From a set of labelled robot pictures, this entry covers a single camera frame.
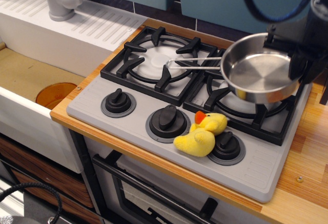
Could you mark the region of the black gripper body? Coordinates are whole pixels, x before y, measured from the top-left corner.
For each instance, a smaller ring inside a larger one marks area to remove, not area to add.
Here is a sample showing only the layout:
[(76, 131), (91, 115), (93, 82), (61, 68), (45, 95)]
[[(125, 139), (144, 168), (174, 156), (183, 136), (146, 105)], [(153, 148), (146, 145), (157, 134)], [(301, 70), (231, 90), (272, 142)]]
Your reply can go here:
[(327, 67), (327, 24), (270, 24), (264, 47), (291, 58), (288, 76), (313, 82)]

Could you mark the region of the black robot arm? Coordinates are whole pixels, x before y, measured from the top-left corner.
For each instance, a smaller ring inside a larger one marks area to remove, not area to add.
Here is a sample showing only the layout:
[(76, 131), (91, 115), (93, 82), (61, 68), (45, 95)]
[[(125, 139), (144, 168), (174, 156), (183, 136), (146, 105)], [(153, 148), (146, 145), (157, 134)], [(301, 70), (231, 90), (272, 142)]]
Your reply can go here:
[(311, 0), (305, 17), (270, 24), (264, 46), (290, 57), (289, 79), (313, 82), (327, 67), (327, 0)]

